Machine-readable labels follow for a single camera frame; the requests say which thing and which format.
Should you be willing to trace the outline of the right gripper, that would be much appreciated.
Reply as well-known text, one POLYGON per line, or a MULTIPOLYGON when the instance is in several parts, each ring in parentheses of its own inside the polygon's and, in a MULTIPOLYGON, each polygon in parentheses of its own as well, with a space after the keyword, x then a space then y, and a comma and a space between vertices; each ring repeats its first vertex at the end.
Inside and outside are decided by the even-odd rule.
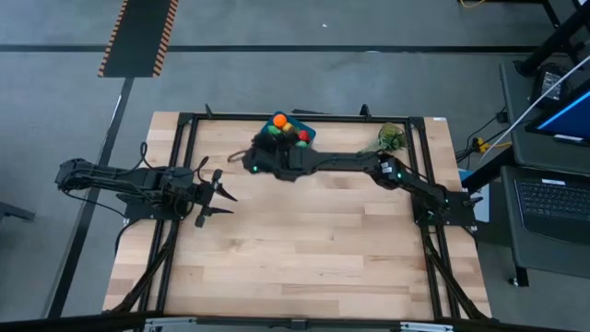
POLYGON ((289 131, 284 134, 284 140, 277 140, 271 134, 258 133, 253 138, 255 148, 265 148, 270 154, 270 162, 265 166, 265 171, 272 173, 282 181, 296 181, 305 172, 301 167, 290 165, 290 150, 300 139, 296 131, 289 131))

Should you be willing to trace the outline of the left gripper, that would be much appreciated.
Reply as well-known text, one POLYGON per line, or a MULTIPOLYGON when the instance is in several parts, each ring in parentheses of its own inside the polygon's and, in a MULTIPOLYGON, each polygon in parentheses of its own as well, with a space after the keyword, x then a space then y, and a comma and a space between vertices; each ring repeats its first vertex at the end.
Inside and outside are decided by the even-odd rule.
POLYGON ((217 193, 220 196, 223 196, 231 201, 237 202, 237 199, 232 196, 224 187, 223 183, 221 183, 220 177, 222 175, 221 169, 215 169, 213 173, 213 177, 210 182, 205 181, 202 179, 200 175, 200 169, 196 170, 197 178, 201 181, 199 185, 200 193, 196 200, 196 203, 201 206, 201 210, 196 217, 195 226, 197 228, 202 228, 205 224, 206 217, 211 217, 214 214, 233 214, 233 211, 219 208, 219 207, 211 207, 210 203, 213 198, 213 195, 217 193))

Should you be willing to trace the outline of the blue plastic tupperware container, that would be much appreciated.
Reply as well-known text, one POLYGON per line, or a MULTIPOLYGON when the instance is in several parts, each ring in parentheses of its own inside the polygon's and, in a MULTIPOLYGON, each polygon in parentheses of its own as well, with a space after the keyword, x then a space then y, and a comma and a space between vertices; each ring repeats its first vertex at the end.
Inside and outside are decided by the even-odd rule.
POLYGON ((285 114, 283 112, 275 112, 275 113, 273 113, 269 117, 269 119, 266 121, 266 123, 263 125, 262 129, 260 130, 261 133, 268 133, 267 132, 267 127, 269 125, 273 125, 272 119, 278 113, 282 113, 282 114, 284 114, 287 117, 288 123, 291 123, 293 125, 293 130, 292 131, 296 131, 297 133, 299 133, 301 130, 306 130, 309 133, 309 135, 310 135, 310 141, 309 142, 306 142, 308 144, 308 146, 310 146, 313 143, 313 140, 316 137, 316 131, 313 128, 311 128, 310 126, 308 126, 305 123, 301 122, 300 120, 296 119, 294 116, 287 115, 287 114, 285 114))

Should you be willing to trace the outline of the black mat orange striped edges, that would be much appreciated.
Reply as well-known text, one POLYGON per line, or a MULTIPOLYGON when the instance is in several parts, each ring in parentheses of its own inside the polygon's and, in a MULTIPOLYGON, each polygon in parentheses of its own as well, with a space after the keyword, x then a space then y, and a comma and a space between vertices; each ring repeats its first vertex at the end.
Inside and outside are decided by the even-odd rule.
POLYGON ((123 0, 99 77, 159 77, 179 0, 123 0))

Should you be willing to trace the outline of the black overhead crossbeam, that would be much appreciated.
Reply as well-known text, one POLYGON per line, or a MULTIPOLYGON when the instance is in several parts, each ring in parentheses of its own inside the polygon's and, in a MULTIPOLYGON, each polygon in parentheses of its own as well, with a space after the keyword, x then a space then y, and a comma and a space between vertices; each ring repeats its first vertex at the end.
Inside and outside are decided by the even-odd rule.
MULTIPOLYGON (((122 332, 143 328, 149 318, 166 316, 160 312, 107 313, 95 315, 45 318, 0 323, 0 332, 122 332)), ((319 318, 252 318, 195 316, 198 325, 282 327, 292 331, 312 328, 380 328, 399 331, 401 322, 451 325, 454 332, 575 332, 574 330, 505 324, 497 320, 440 318, 432 321, 358 320, 319 318)))

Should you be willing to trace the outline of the yellow plug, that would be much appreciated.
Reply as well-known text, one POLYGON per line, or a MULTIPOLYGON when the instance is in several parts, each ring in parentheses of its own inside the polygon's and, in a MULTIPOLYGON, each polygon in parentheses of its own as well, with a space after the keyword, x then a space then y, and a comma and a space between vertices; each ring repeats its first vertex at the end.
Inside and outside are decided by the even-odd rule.
POLYGON ((476 137, 472 140, 472 147, 477 153, 485 153, 492 148, 508 148, 512 145, 511 141, 492 146, 491 143, 485 142, 481 137, 476 137))

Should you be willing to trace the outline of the grey chair leg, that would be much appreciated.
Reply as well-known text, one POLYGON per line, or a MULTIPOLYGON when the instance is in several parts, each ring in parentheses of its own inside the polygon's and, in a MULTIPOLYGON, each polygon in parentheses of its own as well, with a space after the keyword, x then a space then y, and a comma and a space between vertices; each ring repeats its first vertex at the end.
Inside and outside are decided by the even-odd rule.
POLYGON ((26 209, 0 202, 0 221, 6 217, 14 217, 25 221, 33 221, 35 213, 26 209))

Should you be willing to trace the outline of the white paper sheet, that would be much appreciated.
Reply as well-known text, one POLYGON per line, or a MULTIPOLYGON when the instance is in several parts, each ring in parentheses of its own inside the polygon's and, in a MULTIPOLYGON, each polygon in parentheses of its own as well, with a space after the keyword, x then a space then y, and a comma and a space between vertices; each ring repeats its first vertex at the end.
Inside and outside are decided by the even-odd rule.
POLYGON ((480 201, 474 206, 474 213, 477 221, 487 223, 490 221, 490 201, 486 197, 481 197, 480 201))

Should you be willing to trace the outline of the white rod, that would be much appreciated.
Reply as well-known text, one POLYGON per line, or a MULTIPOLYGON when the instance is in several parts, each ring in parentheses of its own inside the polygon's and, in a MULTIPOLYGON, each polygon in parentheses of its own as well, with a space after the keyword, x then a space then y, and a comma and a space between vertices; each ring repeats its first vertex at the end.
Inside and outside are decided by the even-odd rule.
MULTIPOLYGON (((541 94, 538 97, 535 97, 531 101, 526 101, 526 105, 528 108, 520 113, 520 116, 516 118, 514 121, 511 122, 511 125, 505 129, 503 132, 500 132, 497 140, 491 143, 492 146, 496 146, 502 142, 502 140, 510 134, 518 125, 532 123, 534 121, 534 117, 532 115, 528 115, 536 107, 544 100, 544 99, 551 99, 552 97, 558 96, 559 101, 563 101, 564 97, 561 96, 562 92, 567 89, 567 80, 568 78, 578 69, 580 69, 583 65, 585 65, 588 61, 590 61, 590 55, 586 56, 585 59, 572 69, 570 69, 567 73, 559 76, 556 75, 558 80, 552 79, 549 81, 549 85, 547 86, 544 83, 544 79, 541 79, 541 94)), ((484 159, 491 149, 483 154, 482 159, 484 159)))

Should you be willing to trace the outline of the black power adapter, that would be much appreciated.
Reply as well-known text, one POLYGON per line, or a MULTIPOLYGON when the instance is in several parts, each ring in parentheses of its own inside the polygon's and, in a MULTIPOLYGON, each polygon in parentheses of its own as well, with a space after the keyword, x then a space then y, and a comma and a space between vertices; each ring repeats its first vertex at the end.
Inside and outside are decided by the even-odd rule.
POLYGON ((531 98, 538 100, 539 109, 547 109, 558 105, 569 90, 569 82, 564 79, 560 84, 557 82, 567 74, 561 65, 547 63, 537 70, 534 80, 531 98))

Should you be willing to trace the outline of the black laptop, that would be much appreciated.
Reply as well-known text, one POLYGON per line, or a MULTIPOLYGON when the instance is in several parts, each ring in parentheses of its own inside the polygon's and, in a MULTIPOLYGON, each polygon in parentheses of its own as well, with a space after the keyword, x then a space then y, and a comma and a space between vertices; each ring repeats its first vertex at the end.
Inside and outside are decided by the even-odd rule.
POLYGON ((504 167, 522 227, 556 241, 590 245, 590 177, 504 167))

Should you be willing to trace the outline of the black stand leg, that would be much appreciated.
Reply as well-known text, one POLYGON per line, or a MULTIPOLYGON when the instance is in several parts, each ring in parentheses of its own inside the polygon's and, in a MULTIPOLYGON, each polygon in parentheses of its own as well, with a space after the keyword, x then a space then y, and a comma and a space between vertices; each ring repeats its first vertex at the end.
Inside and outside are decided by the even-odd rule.
POLYGON ((539 1, 554 31, 524 61, 514 63, 516 71, 525 77, 535 74, 556 52, 566 53, 575 65, 579 65, 581 63, 578 57, 579 50, 572 46, 570 38, 582 27, 587 27, 590 32, 590 0, 584 0, 582 3, 579 0, 572 0, 574 11, 563 23, 558 19, 549 0, 539 1))

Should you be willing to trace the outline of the monitor with blue screen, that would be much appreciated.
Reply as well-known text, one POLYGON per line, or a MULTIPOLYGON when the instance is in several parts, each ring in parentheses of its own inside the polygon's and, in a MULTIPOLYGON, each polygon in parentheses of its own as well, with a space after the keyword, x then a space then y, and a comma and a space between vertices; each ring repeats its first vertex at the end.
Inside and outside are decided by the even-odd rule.
POLYGON ((556 106, 534 117, 525 130, 556 141, 590 146, 590 78, 556 106))

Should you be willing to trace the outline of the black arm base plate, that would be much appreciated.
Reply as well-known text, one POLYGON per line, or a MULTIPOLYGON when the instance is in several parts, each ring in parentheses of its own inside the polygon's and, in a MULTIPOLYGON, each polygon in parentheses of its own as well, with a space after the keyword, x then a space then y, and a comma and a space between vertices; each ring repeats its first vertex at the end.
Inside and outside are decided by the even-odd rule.
POLYGON ((128 219, 183 219, 192 206, 186 200, 174 196, 157 198, 149 203, 145 198, 128 194, 117 194, 116 197, 126 204, 124 215, 128 219))
POLYGON ((467 192, 446 192, 442 199, 415 193, 416 216, 419 226, 474 226, 475 205, 482 197, 472 198, 467 192))

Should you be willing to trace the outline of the silver bracket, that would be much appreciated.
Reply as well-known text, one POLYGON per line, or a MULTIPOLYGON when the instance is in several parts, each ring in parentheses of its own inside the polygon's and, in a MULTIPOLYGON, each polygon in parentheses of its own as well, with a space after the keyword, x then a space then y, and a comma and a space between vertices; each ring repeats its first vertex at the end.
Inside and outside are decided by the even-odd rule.
POLYGON ((401 322, 399 324, 400 332, 454 332, 451 325, 421 323, 421 322, 401 322))
POLYGON ((142 332, 163 332, 168 327, 195 326, 198 318, 194 316, 149 318, 145 321, 142 332))

